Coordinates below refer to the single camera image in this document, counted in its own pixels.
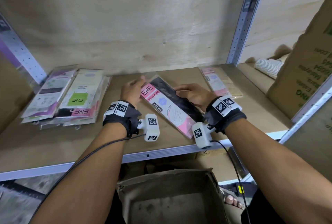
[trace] forearm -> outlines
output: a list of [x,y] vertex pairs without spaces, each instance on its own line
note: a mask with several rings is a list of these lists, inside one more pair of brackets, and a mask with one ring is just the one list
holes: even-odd
[[329,218],[332,185],[308,163],[245,119],[231,123],[225,133],[267,200],[285,221],[317,223],[321,218]]
[[[119,123],[106,124],[78,159],[126,137]],[[31,223],[104,223],[122,162],[124,141],[106,146],[74,168],[40,206]]]

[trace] black cable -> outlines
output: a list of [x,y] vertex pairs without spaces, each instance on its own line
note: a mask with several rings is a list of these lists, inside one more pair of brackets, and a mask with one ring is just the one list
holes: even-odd
[[225,149],[227,155],[229,156],[229,159],[231,160],[231,162],[232,162],[232,164],[234,166],[234,169],[235,169],[235,172],[236,172],[236,176],[237,176],[237,179],[239,180],[239,184],[240,184],[240,187],[241,187],[241,190],[242,190],[242,197],[243,197],[243,201],[244,201],[244,206],[246,207],[246,210],[247,210],[248,222],[249,222],[249,224],[251,224],[250,217],[249,217],[249,212],[248,212],[248,207],[247,207],[247,202],[246,202],[246,198],[244,196],[244,190],[243,190],[243,187],[242,187],[242,184],[241,184],[241,180],[240,180],[239,174],[237,173],[237,169],[236,169],[235,163],[234,163],[232,157],[230,156],[230,154],[228,153],[227,149],[225,148],[225,146],[221,142],[218,142],[216,140],[211,140],[210,142],[216,142],[216,143],[220,144]]
[[72,167],[69,168],[69,170],[61,176],[61,178],[58,179],[58,181],[56,181],[56,183],[52,186],[52,188],[49,190],[49,192],[46,194],[45,198],[40,202],[39,206],[37,207],[37,209],[35,210],[34,214],[32,215],[32,218],[35,216],[36,212],[38,211],[38,209],[40,208],[40,206],[43,204],[43,202],[45,201],[45,199],[49,196],[49,194],[53,191],[54,188],[56,188],[56,186],[60,183],[60,181],[69,173],[71,172],[71,170],[73,170],[75,167],[77,167],[78,165],[80,165],[85,159],[87,159],[89,156],[91,156],[92,154],[96,153],[97,151],[99,151],[100,149],[110,145],[110,144],[114,144],[117,142],[121,142],[121,141],[125,141],[125,140],[130,140],[130,139],[134,139],[134,138],[138,138],[141,136],[145,136],[145,134],[141,134],[135,137],[130,137],[130,138],[121,138],[118,140],[114,140],[111,142],[108,142],[106,144],[103,144],[102,146],[98,147],[97,149],[95,149],[94,151],[90,152],[88,155],[86,155],[84,158],[82,158],[80,161],[78,161],[77,163],[73,164]]

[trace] foot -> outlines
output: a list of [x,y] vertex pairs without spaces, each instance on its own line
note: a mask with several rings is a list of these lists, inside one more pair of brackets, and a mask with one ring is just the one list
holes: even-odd
[[236,206],[236,207],[238,207],[238,208],[240,208],[240,209],[242,209],[242,210],[245,209],[244,205],[242,205],[240,202],[238,202],[237,199],[234,198],[232,195],[227,195],[227,196],[225,197],[224,202],[225,202],[226,204],[228,204],[228,205]]

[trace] hand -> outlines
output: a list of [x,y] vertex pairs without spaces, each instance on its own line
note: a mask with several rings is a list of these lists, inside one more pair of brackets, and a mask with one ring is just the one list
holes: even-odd
[[139,98],[141,95],[141,87],[145,83],[145,76],[141,76],[141,79],[132,80],[126,83],[121,88],[121,96],[120,100],[125,100],[130,102],[136,109],[137,103],[139,102]]
[[182,98],[187,98],[195,106],[206,112],[206,107],[217,96],[199,86],[197,83],[182,84],[174,88],[176,94]]

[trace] wrist strap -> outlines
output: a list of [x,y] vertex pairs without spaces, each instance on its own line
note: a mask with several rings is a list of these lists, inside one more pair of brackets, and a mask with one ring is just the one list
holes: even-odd
[[217,129],[216,132],[225,134],[225,129],[230,123],[241,118],[247,119],[241,110],[241,106],[230,96],[219,96],[207,106],[205,118],[210,125]]
[[107,123],[121,123],[127,130],[127,137],[136,134],[138,117],[142,114],[135,107],[124,100],[112,102],[104,113],[103,126]]

